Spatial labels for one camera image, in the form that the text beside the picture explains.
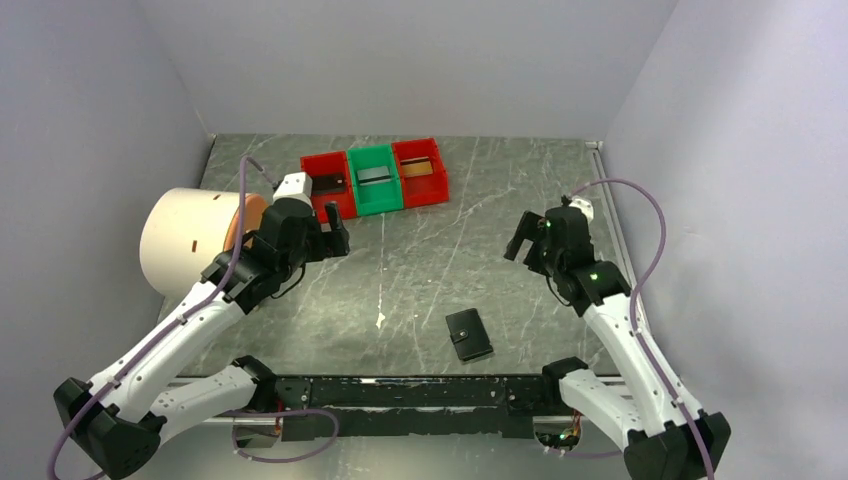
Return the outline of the black leather card holder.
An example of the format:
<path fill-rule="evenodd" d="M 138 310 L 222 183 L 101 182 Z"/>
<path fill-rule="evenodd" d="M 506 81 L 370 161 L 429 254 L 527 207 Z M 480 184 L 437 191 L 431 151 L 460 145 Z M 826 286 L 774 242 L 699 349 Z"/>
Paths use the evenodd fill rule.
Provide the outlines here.
<path fill-rule="evenodd" d="M 445 317 L 449 338 L 458 359 L 471 362 L 494 353 L 494 347 L 476 308 Z"/>

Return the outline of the red plastic bin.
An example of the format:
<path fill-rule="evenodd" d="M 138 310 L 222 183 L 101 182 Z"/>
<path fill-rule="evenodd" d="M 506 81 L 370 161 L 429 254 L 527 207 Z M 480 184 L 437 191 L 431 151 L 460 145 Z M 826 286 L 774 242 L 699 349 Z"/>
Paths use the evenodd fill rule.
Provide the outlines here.
<path fill-rule="evenodd" d="M 312 180 L 310 199 L 321 223 L 328 222 L 325 205 L 329 202 L 337 203 L 344 220 L 357 217 L 346 151 L 303 156 L 300 165 Z"/>
<path fill-rule="evenodd" d="M 390 146 L 399 168 L 405 209 L 450 199 L 448 174 L 434 138 L 398 141 Z"/>

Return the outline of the green plastic bin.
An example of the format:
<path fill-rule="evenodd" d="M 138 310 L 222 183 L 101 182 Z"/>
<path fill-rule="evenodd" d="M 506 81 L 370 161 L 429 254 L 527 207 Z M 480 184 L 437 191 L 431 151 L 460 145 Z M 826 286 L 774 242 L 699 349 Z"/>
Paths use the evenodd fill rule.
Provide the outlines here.
<path fill-rule="evenodd" d="M 359 216 L 404 208 L 399 171 L 389 144 L 349 149 L 347 161 Z"/>

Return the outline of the gold card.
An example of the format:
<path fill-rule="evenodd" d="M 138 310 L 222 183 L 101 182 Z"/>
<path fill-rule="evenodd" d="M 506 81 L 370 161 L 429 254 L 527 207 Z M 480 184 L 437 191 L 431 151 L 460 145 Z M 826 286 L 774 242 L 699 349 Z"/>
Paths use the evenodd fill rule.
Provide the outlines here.
<path fill-rule="evenodd" d="M 406 178 L 431 175 L 433 165 L 428 157 L 419 157 L 404 160 L 400 163 L 400 172 Z"/>

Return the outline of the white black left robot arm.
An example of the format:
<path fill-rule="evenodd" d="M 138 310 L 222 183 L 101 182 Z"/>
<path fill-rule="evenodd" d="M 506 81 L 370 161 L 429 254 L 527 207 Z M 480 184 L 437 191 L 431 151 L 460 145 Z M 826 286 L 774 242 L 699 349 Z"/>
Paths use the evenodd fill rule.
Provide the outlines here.
<path fill-rule="evenodd" d="M 83 381 L 68 378 L 53 398 L 67 440 L 100 468 L 99 478 L 124 479 L 177 434 L 221 414 L 279 414 L 285 402 L 273 371 L 252 356 L 188 385 L 170 382 L 219 334 L 276 295 L 307 264 L 349 254 L 339 206 L 282 197 L 257 229 L 241 233 L 218 254 L 182 303 L 130 351 Z"/>

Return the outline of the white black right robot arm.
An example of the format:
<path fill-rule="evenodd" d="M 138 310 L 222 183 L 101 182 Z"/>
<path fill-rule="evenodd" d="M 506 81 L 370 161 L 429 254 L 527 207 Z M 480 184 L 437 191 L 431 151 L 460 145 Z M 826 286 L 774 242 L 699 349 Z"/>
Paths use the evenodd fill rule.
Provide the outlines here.
<path fill-rule="evenodd" d="M 505 259 L 515 259 L 524 242 L 531 244 L 524 265 L 601 340 L 631 395 L 624 399 L 588 367 L 562 361 L 539 389 L 542 406 L 553 414 L 571 407 L 593 423 L 621 451 L 633 479 L 714 478 L 730 425 L 703 409 L 665 359 L 618 266 L 596 257 L 585 212 L 573 204 L 526 211 Z"/>

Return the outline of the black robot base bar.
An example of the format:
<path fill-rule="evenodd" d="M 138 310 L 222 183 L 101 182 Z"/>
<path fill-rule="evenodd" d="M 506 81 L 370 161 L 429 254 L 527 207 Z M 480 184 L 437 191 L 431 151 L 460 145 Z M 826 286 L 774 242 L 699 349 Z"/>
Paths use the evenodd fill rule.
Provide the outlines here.
<path fill-rule="evenodd" d="M 542 374 L 407 377 L 279 376 L 242 409 L 282 413 L 285 441 L 494 434 L 533 439 L 569 425 L 574 409 Z"/>

